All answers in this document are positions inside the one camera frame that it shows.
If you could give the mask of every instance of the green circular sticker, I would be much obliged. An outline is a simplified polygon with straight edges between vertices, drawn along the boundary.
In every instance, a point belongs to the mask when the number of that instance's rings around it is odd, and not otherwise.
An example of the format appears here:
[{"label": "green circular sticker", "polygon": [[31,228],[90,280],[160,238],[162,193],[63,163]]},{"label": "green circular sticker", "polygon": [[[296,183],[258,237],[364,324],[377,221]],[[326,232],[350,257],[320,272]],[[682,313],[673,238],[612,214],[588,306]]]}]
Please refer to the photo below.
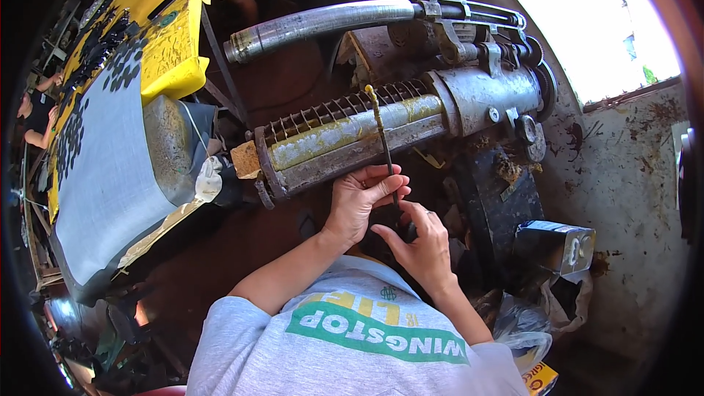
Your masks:
[{"label": "green circular sticker", "polygon": [[178,11],[172,11],[166,14],[164,17],[161,18],[161,21],[159,22],[159,27],[163,28],[164,26],[171,24],[174,20],[176,20],[177,15]]}]

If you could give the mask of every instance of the wall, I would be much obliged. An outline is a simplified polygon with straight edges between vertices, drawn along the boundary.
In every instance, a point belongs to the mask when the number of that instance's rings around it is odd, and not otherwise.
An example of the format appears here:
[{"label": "wall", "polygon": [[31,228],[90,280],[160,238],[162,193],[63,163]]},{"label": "wall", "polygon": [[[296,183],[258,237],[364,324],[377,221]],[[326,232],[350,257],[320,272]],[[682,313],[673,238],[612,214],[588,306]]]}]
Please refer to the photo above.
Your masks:
[{"label": "wall", "polygon": [[[517,10],[530,22],[516,0],[474,1]],[[583,114],[539,29],[530,22],[526,32],[543,45],[558,82],[558,104],[543,125],[549,151],[536,177],[543,208],[553,220],[594,227],[603,258],[580,336],[645,359],[669,321],[689,255],[675,210],[671,131],[686,118],[682,85]]]}]

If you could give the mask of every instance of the person in black shirt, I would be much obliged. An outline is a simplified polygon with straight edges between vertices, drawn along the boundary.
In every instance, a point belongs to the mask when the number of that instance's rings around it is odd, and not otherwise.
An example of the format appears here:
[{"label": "person in black shirt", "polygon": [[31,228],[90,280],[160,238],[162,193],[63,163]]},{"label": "person in black shirt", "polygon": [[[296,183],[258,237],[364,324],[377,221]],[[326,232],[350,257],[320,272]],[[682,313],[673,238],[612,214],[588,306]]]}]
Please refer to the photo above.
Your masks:
[{"label": "person in black shirt", "polygon": [[22,95],[20,110],[17,118],[25,118],[25,141],[40,148],[48,147],[51,128],[58,116],[56,101],[44,92],[52,84],[61,84],[63,74],[56,73],[51,78],[41,82],[30,96],[27,92]]}]

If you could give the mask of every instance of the gray t-shirt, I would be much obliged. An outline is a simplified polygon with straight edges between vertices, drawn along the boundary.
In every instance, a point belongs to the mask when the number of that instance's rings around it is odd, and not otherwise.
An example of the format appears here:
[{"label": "gray t-shirt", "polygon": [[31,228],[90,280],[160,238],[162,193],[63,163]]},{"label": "gray t-shirt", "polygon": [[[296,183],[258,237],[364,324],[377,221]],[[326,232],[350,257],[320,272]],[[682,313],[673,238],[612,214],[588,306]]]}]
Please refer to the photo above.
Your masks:
[{"label": "gray t-shirt", "polygon": [[527,395],[510,350],[469,347],[382,264],[342,256],[270,316],[213,303],[187,395]]}]

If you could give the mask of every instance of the metal grate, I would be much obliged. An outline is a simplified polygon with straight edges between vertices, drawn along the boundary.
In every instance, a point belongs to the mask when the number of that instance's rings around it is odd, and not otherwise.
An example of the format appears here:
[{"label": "metal grate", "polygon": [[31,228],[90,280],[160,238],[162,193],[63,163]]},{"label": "metal grate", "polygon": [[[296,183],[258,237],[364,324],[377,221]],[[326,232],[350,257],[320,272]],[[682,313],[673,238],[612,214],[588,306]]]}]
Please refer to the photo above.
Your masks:
[{"label": "metal grate", "polygon": [[[393,104],[409,98],[419,97],[427,93],[427,88],[420,80],[401,81],[394,84],[382,85],[374,89],[379,96],[382,106]],[[324,102],[318,106],[298,113],[290,114],[286,118],[279,118],[264,126],[264,138],[267,146],[299,135],[312,128],[329,124],[355,114],[372,110],[372,102],[365,92],[357,92],[337,100]]]}]

